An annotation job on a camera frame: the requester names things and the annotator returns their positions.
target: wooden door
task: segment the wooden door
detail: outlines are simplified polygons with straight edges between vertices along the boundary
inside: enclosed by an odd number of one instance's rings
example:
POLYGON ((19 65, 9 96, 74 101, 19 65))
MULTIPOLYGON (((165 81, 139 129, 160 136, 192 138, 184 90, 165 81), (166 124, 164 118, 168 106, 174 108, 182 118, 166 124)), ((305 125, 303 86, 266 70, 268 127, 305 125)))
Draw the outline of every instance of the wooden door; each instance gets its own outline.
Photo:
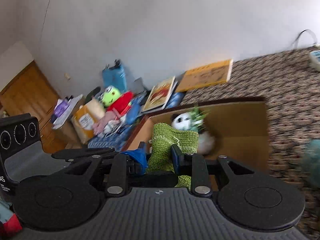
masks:
POLYGON ((55 138, 49 122, 59 96, 46 77, 31 62, 0 93, 0 101, 10 116, 30 113, 39 121, 44 151, 54 153, 66 143, 55 138))

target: purple object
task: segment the purple object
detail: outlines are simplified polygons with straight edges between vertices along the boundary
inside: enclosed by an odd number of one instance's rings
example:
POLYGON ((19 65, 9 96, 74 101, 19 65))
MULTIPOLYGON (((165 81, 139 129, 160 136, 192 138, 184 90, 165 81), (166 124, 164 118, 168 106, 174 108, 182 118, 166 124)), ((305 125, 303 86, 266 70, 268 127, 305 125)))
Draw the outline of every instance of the purple object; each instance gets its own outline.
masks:
POLYGON ((54 110, 54 115, 58 118, 60 117, 63 112, 68 108, 69 104, 63 100, 57 107, 56 109, 54 110))

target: white wall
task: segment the white wall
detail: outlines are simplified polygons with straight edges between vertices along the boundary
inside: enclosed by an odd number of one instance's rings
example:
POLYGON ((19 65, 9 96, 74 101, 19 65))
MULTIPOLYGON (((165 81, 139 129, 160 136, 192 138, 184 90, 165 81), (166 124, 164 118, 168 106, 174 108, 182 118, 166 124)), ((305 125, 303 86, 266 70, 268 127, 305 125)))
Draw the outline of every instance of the white wall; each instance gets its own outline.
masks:
POLYGON ((0 0, 0 54, 18 40, 19 0, 0 0))
POLYGON ((32 61, 32 55, 21 41, 2 53, 0 55, 0 91, 32 61))
POLYGON ((320 39, 320 0, 51 0, 39 46, 47 2, 22 0, 22 40, 64 95, 101 85, 115 58, 151 87, 202 64, 288 49, 307 28, 320 39))

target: panda head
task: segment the panda head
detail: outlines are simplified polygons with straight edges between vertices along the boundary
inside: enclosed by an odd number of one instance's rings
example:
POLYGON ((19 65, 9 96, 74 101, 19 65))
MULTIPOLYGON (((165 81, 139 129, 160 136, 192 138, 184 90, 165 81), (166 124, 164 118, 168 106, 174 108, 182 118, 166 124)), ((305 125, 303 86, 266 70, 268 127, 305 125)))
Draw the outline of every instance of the panda head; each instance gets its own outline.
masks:
POLYGON ((190 113, 184 113, 184 114, 173 114, 171 117, 172 124, 171 126, 178 130, 187 131, 191 129, 192 126, 192 120, 191 120, 191 114, 190 113))

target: patterned carpet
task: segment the patterned carpet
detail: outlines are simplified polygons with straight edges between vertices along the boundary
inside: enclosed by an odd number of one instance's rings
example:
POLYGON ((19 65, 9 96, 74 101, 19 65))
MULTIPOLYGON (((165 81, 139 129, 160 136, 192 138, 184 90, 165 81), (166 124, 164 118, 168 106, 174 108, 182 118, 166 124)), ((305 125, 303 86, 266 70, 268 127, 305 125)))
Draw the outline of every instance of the patterned carpet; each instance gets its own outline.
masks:
POLYGON ((312 189, 300 172, 305 145, 320 139, 320 73, 308 67, 315 48, 285 51, 237 61, 231 79, 223 85, 187 92, 181 104, 219 98, 263 96, 270 135, 270 174, 297 186, 306 198, 298 224, 311 239, 320 237, 320 190, 312 189))

